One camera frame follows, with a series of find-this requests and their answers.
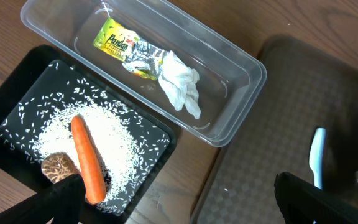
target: white tissue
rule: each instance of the white tissue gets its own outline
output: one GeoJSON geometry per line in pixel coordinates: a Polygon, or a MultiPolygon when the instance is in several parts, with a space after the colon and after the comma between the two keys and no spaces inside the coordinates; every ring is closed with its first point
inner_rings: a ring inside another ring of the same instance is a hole
{"type": "Polygon", "coordinates": [[[201,114],[196,88],[199,79],[198,72],[187,67],[172,51],[164,57],[158,82],[175,110],[180,111],[185,105],[195,119],[201,114]]]}

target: clear plastic container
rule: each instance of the clear plastic container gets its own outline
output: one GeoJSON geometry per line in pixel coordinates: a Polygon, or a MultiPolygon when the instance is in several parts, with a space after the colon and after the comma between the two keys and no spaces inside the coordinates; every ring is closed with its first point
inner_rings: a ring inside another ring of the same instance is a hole
{"type": "Polygon", "coordinates": [[[212,146],[226,145],[266,80],[255,58],[165,0],[28,0],[23,23],[212,146]],[[165,50],[173,50],[200,74],[200,119],[175,111],[158,81],[137,77],[93,46],[108,17],[165,50]]]}

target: orange carrot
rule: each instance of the orange carrot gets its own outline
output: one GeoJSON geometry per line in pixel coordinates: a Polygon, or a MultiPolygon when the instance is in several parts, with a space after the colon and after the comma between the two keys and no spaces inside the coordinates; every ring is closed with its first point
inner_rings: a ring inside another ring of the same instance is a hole
{"type": "Polygon", "coordinates": [[[86,198],[92,204],[102,202],[106,198],[102,171],[84,123],[79,116],[75,116],[71,121],[71,131],[80,161],[81,176],[85,183],[86,198]]]}

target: black mat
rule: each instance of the black mat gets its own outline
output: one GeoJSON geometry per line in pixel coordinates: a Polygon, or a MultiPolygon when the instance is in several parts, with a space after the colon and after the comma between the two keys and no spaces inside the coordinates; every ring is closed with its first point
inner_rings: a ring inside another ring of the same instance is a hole
{"type": "Polygon", "coordinates": [[[268,78],[232,142],[222,149],[192,223],[284,223],[277,174],[313,183],[310,144],[327,129],[323,190],[358,207],[358,70],[291,37],[265,45],[268,78]]]}

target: wooden table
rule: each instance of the wooden table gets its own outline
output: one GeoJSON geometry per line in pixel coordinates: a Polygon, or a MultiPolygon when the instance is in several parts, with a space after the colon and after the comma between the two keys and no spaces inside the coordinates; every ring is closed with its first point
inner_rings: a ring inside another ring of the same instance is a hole
{"type": "MultiPolygon", "coordinates": [[[[289,34],[358,68],[358,0],[171,2],[253,56],[269,37],[289,34]]],[[[22,24],[24,3],[0,0],[0,85],[32,47],[48,44],[22,24]]],[[[128,223],[188,223],[217,152],[183,131],[128,223]]],[[[0,212],[32,194],[0,170],[0,212]]]]}

